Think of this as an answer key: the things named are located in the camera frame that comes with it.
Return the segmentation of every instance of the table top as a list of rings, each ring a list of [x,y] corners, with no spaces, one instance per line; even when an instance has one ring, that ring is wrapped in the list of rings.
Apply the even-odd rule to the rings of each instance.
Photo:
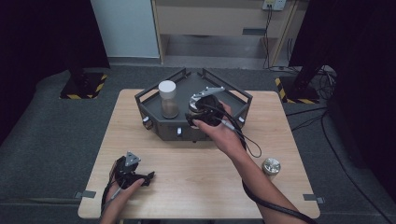
[[[86,188],[96,195],[82,199],[78,215],[99,218],[110,169],[132,151],[142,160],[136,172],[155,171],[155,176],[133,195],[120,218],[262,218],[232,162],[213,142],[163,141],[146,130],[134,100],[139,92],[120,92]],[[278,159],[281,171],[274,184],[300,212],[318,217],[317,202],[304,200],[303,195],[313,190],[277,93],[248,93],[253,100],[242,131],[262,148],[262,156],[253,160],[261,166],[268,157]],[[253,144],[248,145],[258,154]]]

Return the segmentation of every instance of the white wall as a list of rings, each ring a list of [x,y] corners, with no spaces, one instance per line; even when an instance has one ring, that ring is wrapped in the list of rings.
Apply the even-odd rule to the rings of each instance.
[[[160,58],[150,0],[91,0],[108,57]]]

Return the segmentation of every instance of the black curtain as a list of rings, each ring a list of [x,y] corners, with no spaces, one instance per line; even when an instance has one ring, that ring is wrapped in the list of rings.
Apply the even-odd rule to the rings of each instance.
[[[359,151],[396,202],[395,9],[392,1],[311,1],[290,66],[304,66],[315,56],[313,43],[328,38],[321,65],[337,74],[329,104],[337,108],[331,110],[334,123],[344,135],[346,150]]]
[[[39,80],[64,70],[109,67],[91,2],[1,1],[0,67],[1,144]]]

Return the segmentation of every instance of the yellow and black hazard tape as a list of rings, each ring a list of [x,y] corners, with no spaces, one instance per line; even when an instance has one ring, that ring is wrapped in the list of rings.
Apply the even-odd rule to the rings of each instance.
[[[105,85],[107,75],[103,74],[100,81],[97,83],[96,86],[96,91],[91,94],[75,94],[75,93],[70,93],[70,94],[61,94],[61,99],[72,99],[72,100],[79,100],[79,99],[94,99],[99,95],[100,90],[103,88]]]
[[[275,83],[277,86],[277,90],[279,91],[280,100],[283,103],[289,104],[319,104],[319,100],[317,99],[290,99],[283,88],[283,85],[279,78],[275,79]]]

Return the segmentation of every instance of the wall socket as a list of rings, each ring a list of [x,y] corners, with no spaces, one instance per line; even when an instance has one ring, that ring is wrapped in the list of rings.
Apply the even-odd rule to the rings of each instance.
[[[286,5],[287,0],[264,0],[262,4],[263,10],[269,10],[268,6],[272,6],[273,11],[281,11]]]

